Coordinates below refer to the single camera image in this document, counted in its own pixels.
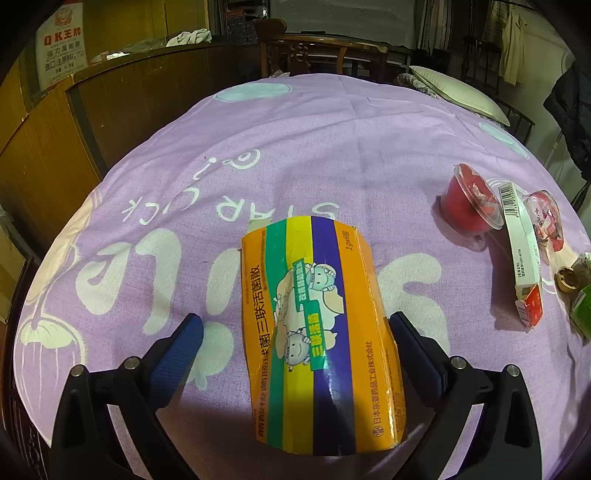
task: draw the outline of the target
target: light blue circle pattern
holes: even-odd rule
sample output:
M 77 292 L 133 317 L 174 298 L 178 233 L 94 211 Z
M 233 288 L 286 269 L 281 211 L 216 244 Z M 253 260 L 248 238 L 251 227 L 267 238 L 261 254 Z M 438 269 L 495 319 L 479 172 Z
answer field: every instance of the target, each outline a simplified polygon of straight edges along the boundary
M 222 102 L 244 102 L 260 98 L 276 98 L 291 91 L 285 83 L 252 82 L 243 83 L 216 93 L 213 97 Z
M 491 124 L 486 124 L 484 122 L 480 122 L 480 130 L 486 132 L 487 134 L 496 138 L 497 140 L 500 140 L 505 145 L 507 145 L 507 147 L 509 147 L 511 150 L 513 150 L 515 153 L 522 156 L 523 158 L 530 157 L 530 154 L 527 152 L 527 150 L 523 148 L 515 138 L 513 138 L 504 130 L 501 130 L 497 127 L 493 127 Z

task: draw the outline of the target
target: green stripe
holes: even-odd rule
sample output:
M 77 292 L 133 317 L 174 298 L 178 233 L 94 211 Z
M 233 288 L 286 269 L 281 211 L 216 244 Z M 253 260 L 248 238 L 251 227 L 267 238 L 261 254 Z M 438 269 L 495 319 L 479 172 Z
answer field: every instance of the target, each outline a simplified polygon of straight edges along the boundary
M 287 220 L 273 223 L 267 227 L 267 241 L 265 244 L 265 272 L 271 306 L 275 311 L 275 294 L 277 285 L 287 273 L 287 261 L 285 260 L 285 230 Z M 269 385 L 269 418 L 267 420 L 267 443 L 276 448 L 283 445 L 283 372 L 284 361 L 277 356 L 275 351 L 275 337 L 273 334 L 271 344 L 271 373 Z

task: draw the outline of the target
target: plastic container lid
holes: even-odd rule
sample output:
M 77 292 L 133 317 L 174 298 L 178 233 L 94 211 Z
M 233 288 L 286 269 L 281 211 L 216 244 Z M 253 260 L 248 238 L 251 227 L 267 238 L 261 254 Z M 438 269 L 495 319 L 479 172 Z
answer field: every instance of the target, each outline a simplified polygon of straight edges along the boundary
M 454 168 L 454 175 L 460 188 L 474 210 L 482 219 L 495 230 L 500 230 L 505 224 L 501 205 L 495 198 L 491 189 L 478 173 L 470 165 L 460 163 Z

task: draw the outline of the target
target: metal screw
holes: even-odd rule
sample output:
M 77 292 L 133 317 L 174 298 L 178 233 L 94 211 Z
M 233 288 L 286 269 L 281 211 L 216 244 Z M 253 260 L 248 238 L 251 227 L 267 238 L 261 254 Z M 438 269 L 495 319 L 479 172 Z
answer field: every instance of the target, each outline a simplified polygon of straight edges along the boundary
M 73 377 L 79 377 L 84 373 L 84 365 L 74 365 L 70 370 L 70 375 Z
M 130 356 L 128 359 L 125 360 L 125 362 L 123 362 L 123 366 L 127 370 L 135 370 L 139 367 L 139 358 L 137 358 L 136 356 Z
M 452 358 L 452 366 L 453 368 L 462 370 L 463 368 L 466 368 L 466 361 L 461 356 L 455 356 Z
M 516 365 L 509 365 L 507 367 L 507 373 L 512 377 L 518 377 L 521 372 L 519 371 L 519 367 Z

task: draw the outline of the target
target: pillow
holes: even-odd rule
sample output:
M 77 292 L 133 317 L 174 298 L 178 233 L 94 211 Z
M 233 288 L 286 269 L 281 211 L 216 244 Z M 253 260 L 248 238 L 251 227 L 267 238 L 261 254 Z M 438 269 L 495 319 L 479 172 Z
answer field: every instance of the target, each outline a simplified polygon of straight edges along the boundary
M 480 113 L 508 127 L 511 126 L 501 107 L 474 87 L 425 67 L 410 67 L 410 69 L 419 80 L 429 85 L 448 102 Z

